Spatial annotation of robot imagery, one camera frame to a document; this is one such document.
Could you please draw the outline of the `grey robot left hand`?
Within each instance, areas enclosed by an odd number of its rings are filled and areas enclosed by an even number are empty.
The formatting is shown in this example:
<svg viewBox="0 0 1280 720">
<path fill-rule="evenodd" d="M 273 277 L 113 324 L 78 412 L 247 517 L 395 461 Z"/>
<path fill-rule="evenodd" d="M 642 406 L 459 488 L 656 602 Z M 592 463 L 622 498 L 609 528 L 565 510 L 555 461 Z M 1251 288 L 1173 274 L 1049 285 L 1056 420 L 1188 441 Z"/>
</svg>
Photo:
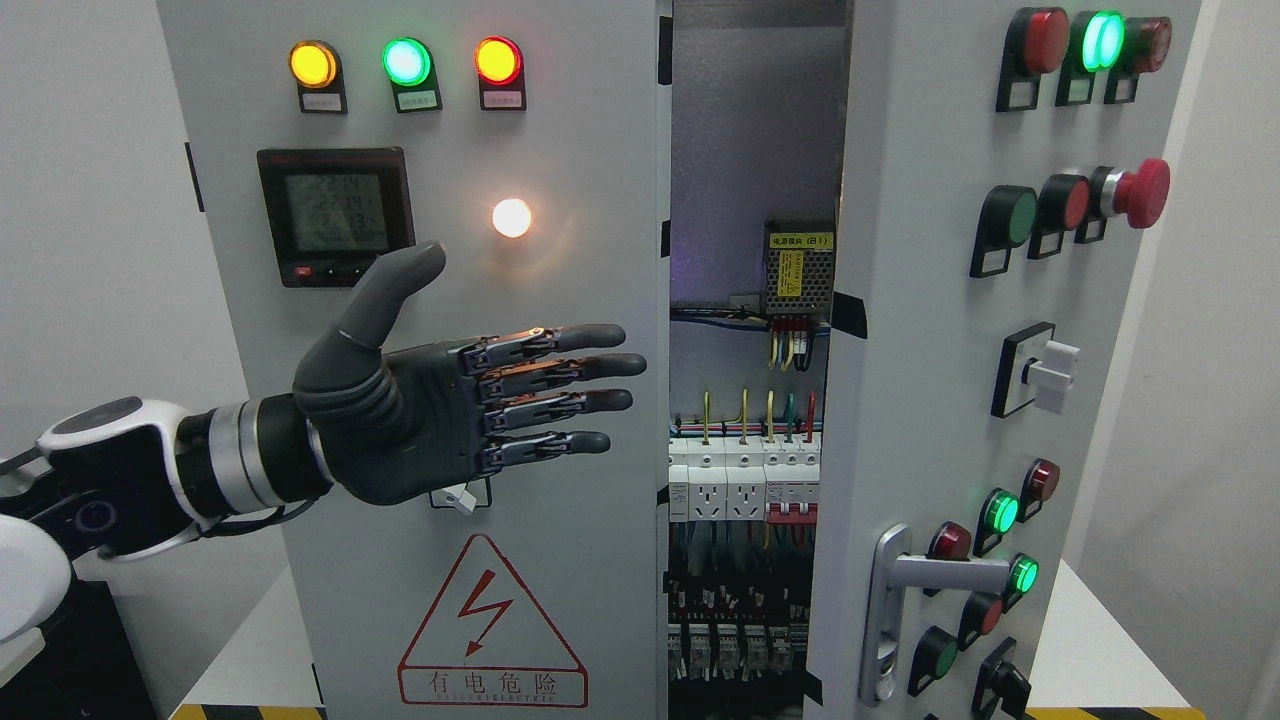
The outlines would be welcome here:
<svg viewBox="0 0 1280 720">
<path fill-rule="evenodd" d="M 614 324 L 535 327 L 385 354 L 404 301 L 445 266 L 439 243 L 376 259 L 340 318 L 306 352 L 293 382 L 326 465 L 356 498 L 394 505 L 516 465 L 604 454 L 605 433 L 553 430 L 580 414 L 622 411 L 626 389 L 577 382 L 639 375 Z"/>
</svg>

